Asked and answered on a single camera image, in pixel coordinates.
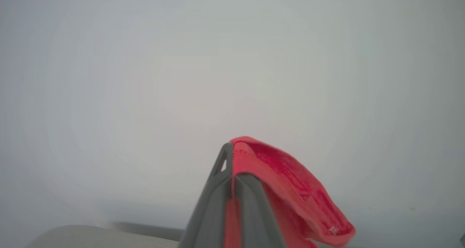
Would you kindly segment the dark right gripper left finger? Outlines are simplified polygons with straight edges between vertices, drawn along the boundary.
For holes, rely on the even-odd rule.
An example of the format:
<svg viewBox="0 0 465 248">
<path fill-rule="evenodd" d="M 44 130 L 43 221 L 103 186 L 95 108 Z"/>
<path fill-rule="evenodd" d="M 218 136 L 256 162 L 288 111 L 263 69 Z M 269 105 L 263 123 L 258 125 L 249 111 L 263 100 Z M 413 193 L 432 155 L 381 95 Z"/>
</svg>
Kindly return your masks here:
<svg viewBox="0 0 465 248">
<path fill-rule="evenodd" d="M 231 199 L 232 143 L 222 146 L 178 248 L 224 248 L 226 206 Z"/>
</svg>

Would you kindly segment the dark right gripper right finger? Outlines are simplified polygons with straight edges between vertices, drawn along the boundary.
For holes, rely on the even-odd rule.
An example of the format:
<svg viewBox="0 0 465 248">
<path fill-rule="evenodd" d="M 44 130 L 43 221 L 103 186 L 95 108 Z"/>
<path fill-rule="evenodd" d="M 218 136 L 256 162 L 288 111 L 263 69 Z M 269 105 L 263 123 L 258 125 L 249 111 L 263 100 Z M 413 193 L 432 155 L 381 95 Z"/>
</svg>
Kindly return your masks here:
<svg viewBox="0 0 465 248">
<path fill-rule="evenodd" d="M 261 181 L 250 173 L 235 177 L 241 248 L 286 248 L 286 242 Z"/>
</svg>

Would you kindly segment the red white-striped shorts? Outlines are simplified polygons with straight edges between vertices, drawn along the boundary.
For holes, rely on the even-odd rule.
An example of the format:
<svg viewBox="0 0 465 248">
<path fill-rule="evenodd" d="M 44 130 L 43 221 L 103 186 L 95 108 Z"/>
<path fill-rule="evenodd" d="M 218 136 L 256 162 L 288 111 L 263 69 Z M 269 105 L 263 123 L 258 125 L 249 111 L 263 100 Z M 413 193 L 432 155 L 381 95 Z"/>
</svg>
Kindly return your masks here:
<svg viewBox="0 0 465 248">
<path fill-rule="evenodd" d="M 250 173 L 264 187 L 287 248 L 343 248 L 355 227 L 319 180 L 292 155 L 252 137 L 231 140 L 233 175 Z"/>
</svg>

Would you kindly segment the grey fabric sofa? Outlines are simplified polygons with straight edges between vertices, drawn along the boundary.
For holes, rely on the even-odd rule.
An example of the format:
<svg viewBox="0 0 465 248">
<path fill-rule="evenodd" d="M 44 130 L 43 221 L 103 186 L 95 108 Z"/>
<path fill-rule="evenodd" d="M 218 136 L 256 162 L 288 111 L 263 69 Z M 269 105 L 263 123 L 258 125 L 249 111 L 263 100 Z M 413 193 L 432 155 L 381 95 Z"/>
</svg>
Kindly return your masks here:
<svg viewBox="0 0 465 248">
<path fill-rule="evenodd" d="M 46 231 L 25 248 L 177 248 L 183 232 L 124 222 L 110 228 L 69 225 Z"/>
</svg>

